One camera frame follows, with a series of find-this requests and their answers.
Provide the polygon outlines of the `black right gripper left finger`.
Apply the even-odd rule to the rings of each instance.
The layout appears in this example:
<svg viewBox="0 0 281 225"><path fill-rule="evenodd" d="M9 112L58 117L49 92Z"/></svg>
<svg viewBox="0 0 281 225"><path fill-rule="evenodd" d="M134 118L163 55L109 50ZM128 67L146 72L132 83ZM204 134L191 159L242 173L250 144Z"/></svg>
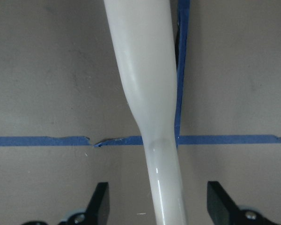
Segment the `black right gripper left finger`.
<svg viewBox="0 0 281 225"><path fill-rule="evenodd" d="M59 225L106 225L110 213L109 183L99 182L83 211L62 219Z"/></svg>

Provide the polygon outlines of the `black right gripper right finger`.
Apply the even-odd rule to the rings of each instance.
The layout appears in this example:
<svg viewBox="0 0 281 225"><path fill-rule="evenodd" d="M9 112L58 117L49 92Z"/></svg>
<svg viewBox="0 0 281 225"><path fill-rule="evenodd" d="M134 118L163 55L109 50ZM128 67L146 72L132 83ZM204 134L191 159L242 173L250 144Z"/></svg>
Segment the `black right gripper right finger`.
<svg viewBox="0 0 281 225"><path fill-rule="evenodd" d="M207 211L214 225L274 225L259 212L241 209L217 181L207 183Z"/></svg>

